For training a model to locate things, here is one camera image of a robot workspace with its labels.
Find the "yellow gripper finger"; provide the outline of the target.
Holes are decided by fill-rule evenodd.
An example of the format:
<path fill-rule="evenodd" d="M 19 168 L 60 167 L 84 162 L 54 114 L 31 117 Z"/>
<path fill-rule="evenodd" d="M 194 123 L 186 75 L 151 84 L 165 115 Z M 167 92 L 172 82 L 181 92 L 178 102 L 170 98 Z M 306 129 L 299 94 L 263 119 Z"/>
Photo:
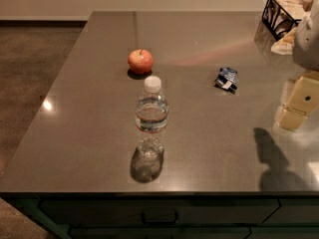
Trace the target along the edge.
<path fill-rule="evenodd" d="M 284 84 L 275 124 L 286 130 L 300 128 L 319 108 L 319 72 L 306 71 Z"/>

